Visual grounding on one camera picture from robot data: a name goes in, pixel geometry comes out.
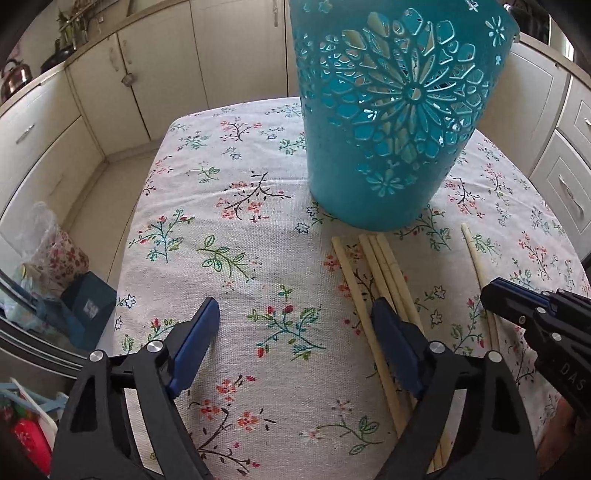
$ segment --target copper kettle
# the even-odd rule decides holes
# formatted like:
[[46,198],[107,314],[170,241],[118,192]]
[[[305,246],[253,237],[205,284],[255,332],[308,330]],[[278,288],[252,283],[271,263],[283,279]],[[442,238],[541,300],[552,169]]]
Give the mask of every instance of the copper kettle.
[[[8,73],[6,73],[6,67],[9,63],[14,63],[14,66],[8,70]],[[7,60],[0,77],[4,79],[4,82],[0,87],[0,99],[2,99],[2,103],[6,102],[6,100],[33,80],[29,65],[21,61],[16,61],[15,59]]]

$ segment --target tablecloth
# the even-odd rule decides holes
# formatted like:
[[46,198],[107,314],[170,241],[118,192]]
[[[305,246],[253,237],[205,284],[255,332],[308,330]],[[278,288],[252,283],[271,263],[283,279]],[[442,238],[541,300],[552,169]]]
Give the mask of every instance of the tablecloth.
[[[589,294],[564,229],[535,188],[475,131],[414,223],[388,239],[430,340],[482,356],[490,347],[460,224],[491,278],[535,291]],[[218,479],[371,479],[395,433],[369,346],[330,239],[345,238],[367,307],[376,297],[360,230],[324,211],[306,185],[297,98],[175,121],[132,221],[116,308],[116,353],[164,339],[206,296],[219,334],[178,410]],[[535,371],[518,327],[502,354],[539,441],[557,393]],[[144,463],[158,469],[137,398],[128,395]],[[460,402],[449,425],[457,426]]]

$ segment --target floral tablecloth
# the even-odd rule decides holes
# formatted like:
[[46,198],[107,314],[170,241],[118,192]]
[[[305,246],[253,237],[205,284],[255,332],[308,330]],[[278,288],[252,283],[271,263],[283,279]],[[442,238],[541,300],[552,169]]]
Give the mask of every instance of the floral tablecloth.
[[[491,278],[585,295],[563,228],[516,167],[476,131],[429,205],[389,233],[431,340],[482,356],[491,346],[460,224]],[[306,186],[299,100],[224,107],[173,123],[137,206],[116,308],[115,353],[135,352],[191,319],[206,296],[221,327],[177,406],[218,479],[371,479],[395,444],[392,420],[330,239],[345,237],[367,307],[376,297],[361,231]],[[502,354],[539,441],[556,392],[512,324]],[[158,469],[137,399],[136,440]],[[450,428],[459,421],[454,406]]]

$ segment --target red object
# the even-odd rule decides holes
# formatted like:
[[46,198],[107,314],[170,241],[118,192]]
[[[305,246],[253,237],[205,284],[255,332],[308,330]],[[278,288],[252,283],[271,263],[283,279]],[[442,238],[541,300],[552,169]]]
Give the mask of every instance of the red object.
[[51,471],[51,449],[39,424],[36,421],[20,419],[12,428],[12,433],[21,442],[29,460],[41,472],[49,476]]

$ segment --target plastic bag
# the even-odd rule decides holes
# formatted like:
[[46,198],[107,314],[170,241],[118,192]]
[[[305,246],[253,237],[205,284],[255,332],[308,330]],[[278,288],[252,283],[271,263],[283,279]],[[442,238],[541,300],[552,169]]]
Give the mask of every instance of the plastic bag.
[[61,229],[56,214],[44,202],[37,202],[29,211],[17,243],[24,263],[64,288],[88,272],[88,256]]

